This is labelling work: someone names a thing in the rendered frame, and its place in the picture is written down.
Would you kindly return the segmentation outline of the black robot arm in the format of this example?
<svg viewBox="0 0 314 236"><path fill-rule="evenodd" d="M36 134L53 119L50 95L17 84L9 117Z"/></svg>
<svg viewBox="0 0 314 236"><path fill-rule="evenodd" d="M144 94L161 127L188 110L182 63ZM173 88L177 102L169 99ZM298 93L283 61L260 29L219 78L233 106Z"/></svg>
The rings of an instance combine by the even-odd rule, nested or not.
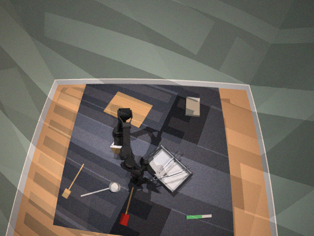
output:
<svg viewBox="0 0 314 236"><path fill-rule="evenodd" d="M130 148L130 128L131 120L133 118L132 110L130 108L119 108L117 110L118 124L112 132L114 138L114 146L122 146L119 152L119 157L123 162L120 163L121 167L127 171L131 171L136 164L135 156ZM130 119L129 122L126 122ZM131 174L130 182L135 184L138 177L136 174Z"/></svg>

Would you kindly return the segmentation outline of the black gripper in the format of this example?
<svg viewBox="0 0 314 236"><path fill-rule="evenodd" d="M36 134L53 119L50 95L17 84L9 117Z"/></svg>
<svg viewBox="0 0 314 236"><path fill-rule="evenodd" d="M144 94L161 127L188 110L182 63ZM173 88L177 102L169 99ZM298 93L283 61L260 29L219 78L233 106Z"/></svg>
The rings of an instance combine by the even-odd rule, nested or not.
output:
<svg viewBox="0 0 314 236"><path fill-rule="evenodd" d="M152 174L156 174L156 172L153 170L153 168L150 166L150 163L148 162L149 160L144 159L141 166L138 166L136 163L130 170L131 172L130 174L135 174L138 177L138 179L135 182L135 185L137 187L141 186L142 184L153 184L153 182L149 180L148 178L146 177L143 178L144 171L148 171Z"/></svg>

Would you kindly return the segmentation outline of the grey metal roasting tin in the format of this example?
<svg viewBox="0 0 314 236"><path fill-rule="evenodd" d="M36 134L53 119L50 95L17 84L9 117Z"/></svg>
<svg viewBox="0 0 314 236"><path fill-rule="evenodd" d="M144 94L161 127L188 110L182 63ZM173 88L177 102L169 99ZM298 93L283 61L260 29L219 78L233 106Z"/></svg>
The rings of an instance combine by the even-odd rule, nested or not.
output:
<svg viewBox="0 0 314 236"><path fill-rule="evenodd" d="M163 169L163 167L172 158L173 160ZM156 172L156 174L153 174L153 173L151 174L153 174L154 176L157 175L156 178L171 193L174 192L184 182L184 180L187 179L188 176L191 174L191 172L188 169L186 169L183 166L183 164L181 164L176 158L174 158L173 155L169 153L162 145L157 150L155 150L146 160L148 160L149 165ZM182 172L169 176L179 171L182 171Z"/></svg>

